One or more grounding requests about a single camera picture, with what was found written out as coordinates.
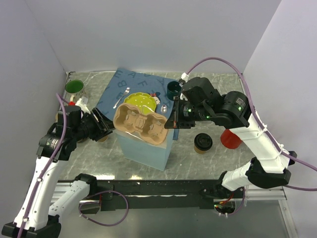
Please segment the stack of brown paper cups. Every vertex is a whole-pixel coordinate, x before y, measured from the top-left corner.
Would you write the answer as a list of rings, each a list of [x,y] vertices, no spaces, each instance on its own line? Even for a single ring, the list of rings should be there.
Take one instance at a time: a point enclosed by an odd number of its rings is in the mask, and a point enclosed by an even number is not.
[[[104,136],[104,137],[102,137],[101,139],[99,139],[98,142],[104,142],[104,141],[107,140],[107,138],[108,138],[108,136]]]

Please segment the brown cardboard cup carrier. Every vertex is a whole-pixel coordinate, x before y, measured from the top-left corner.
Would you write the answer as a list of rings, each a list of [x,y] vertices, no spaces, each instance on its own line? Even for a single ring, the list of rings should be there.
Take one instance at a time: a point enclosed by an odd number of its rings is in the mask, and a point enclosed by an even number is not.
[[[142,114],[137,106],[123,103],[114,115],[113,124],[115,129],[132,134],[143,141],[152,144],[162,144],[168,134],[164,127],[166,117],[157,113]]]

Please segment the black plastic cup lid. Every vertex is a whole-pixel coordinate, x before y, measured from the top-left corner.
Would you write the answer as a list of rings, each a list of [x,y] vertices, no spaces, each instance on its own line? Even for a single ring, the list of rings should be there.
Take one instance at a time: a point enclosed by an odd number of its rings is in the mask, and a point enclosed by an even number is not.
[[[210,146],[212,148],[213,141],[212,138],[206,133],[199,133],[195,136],[194,144],[200,145],[202,147]]]

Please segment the light blue paper bag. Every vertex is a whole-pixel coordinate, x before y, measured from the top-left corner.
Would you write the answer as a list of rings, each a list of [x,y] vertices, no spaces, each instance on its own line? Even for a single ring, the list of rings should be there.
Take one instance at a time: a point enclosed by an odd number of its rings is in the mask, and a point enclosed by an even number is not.
[[[171,152],[174,130],[169,130],[160,145],[149,144],[133,134],[115,130],[124,157],[137,163],[164,171]]]

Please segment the brown paper coffee cup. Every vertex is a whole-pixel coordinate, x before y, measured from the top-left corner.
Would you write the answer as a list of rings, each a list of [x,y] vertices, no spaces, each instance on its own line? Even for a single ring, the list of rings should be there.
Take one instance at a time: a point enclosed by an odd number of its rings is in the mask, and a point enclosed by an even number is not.
[[[207,147],[202,147],[200,145],[194,145],[194,150],[196,153],[198,154],[205,154],[207,151],[209,151],[211,149],[210,146],[207,146]]]

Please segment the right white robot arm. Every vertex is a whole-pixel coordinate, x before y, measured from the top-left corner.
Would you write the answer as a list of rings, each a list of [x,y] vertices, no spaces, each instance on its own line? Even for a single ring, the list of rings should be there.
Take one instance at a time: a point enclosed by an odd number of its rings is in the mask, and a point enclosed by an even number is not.
[[[246,165],[221,174],[216,186],[219,196],[229,197],[250,184],[264,189],[288,185],[288,166],[294,163],[289,156],[295,153],[284,150],[269,136],[245,94],[230,91],[221,95],[205,77],[180,79],[172,94],[173,108],[166,129],[190,129],[198,121],[211,121],[237,136],[254,154]]]

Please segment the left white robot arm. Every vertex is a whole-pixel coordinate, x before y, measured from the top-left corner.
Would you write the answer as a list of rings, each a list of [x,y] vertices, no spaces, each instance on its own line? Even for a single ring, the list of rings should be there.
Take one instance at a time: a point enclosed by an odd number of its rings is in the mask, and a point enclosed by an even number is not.
[[[84,112],[79,106],[63,106],[57,121],[39,141],[35,172],[24,203],[14,221],[3,226],[1,234],[10,238],[58,237],[62,218],[83,198],[98,195],[97,178],[79,174],[67,192],[51,203],[60,173],[79,141],[99,141],[113,130],[113,121],[97,108]]]

